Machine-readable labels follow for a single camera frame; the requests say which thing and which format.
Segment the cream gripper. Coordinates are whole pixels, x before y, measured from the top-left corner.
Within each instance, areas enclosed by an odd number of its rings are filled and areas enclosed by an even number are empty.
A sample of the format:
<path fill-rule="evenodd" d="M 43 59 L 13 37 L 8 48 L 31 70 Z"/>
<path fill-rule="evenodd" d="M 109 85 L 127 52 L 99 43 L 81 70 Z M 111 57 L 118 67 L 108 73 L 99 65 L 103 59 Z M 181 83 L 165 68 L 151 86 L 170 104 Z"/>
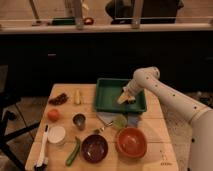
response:
<path fill-rule="evenodd" d="M 136 99 L 136 96 L 139 92 L 140 92 L 140 89 L 136 86 L 130 86 L 130 85 L 124 86 L 123 92 L 117 99 L 117 103 L 123 104 L 125 103 L 126 99 L 129 97 L 135 97 Z"/>

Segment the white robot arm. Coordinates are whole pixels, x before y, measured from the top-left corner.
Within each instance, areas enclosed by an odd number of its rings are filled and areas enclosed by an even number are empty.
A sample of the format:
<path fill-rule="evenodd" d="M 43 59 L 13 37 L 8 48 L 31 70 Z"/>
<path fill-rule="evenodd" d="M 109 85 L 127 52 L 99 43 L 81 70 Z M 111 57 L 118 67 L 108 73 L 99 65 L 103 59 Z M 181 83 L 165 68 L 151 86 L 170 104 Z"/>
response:
<path fill-rule="evenodd" d="M 192 127 L 187 171 L 213 171 L 213 108 L 160 82 L 159 77 L 157 67 L 135 70 L 117 103 L 126 102 L 143 89 L 151 91 L 165 105 L 180 113 Z"/>

